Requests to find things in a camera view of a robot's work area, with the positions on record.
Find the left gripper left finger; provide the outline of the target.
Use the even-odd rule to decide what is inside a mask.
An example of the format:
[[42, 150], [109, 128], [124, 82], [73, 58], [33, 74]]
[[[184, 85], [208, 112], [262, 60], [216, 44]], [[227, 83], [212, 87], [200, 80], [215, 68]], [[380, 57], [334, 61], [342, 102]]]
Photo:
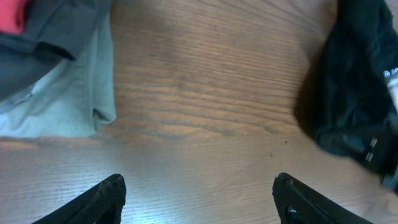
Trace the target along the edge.
[[113, 174], [33, 224], [120, 224], [125, 203], [124, 177]]

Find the black garment red trim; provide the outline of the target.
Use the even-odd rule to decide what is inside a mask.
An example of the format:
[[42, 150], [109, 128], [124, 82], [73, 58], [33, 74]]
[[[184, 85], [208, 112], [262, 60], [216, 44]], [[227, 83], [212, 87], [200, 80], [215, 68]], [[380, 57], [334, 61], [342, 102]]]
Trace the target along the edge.
[[29, 0], [1, 0], [0, 29], [8, 34], [21, 34], [25, 29], [25, 9]]

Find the olive grey folded garment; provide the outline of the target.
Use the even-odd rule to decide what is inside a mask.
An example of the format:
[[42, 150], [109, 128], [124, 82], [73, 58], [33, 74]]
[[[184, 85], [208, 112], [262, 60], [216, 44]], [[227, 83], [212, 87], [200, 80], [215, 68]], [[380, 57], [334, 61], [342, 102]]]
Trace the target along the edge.
[[29, 1], [1, 32], [1, 136], [82, 138], [116, 119], [112, 0]]

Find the black t-shirt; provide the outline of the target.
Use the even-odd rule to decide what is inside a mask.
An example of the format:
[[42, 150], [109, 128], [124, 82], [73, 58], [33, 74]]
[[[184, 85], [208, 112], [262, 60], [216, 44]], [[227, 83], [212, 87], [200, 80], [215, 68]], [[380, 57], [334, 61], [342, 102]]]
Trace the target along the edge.
[[383, 0], [339, 1], [336, 21], [298, 104], [303, 130], [326, 152], [371, 171], [397, 167], [397, 32]]

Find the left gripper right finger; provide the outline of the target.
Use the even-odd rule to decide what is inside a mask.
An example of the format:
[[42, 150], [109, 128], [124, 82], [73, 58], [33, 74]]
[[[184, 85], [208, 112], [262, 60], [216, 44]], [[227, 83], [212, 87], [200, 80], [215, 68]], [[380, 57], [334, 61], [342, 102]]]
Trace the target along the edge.
[[272, 196], [281, 224], [372, 224], [285, 172], [274, 179]]

